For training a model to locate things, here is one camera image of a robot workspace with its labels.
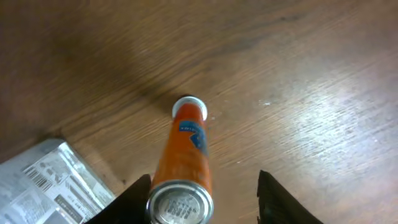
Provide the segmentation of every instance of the white can cap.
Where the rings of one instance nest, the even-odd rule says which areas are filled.
[[[201,99],[199,99],[197,97],[194,97],[194,96],[181,97],[179,100],[177,100],[177,102],[174,103],[173,111],[172,111],[173,119],[177,115],[177,111],[185,103],[193,103],[195,105],[198,105],[200,107],[201,115],[203,117],[203,120],[206,121],[206,119],[207,119],[207,107],[206,107],[206,104]]]

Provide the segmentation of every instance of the spray can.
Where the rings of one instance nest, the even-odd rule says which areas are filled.
[[[213,214],[206,147],[207,108],[185,96],[173,106],[173,126],[147,203],[155,224],[203,224]]]

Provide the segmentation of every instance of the wooden floor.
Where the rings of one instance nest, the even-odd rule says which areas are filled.
[[[398,223],[398,1],[0,2],[0,159],[62,135],[120,194],[171,106],[210,110],[212,223],[273,174],[325,223]]]

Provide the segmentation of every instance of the barcode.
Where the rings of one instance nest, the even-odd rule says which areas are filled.
[[[35,167],[30,167],[26,169],[24,173],[43,192],[47,191],[52,186],[51,181],[47,180],[47,178],[45,178],[41,173],[39,173],[35,169]]]

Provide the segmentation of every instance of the can bottom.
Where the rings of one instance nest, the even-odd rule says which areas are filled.
[[[170,180],[151,192],[147,211],[152,223],[202,224],[213,214],[210,194],[189,180]]]

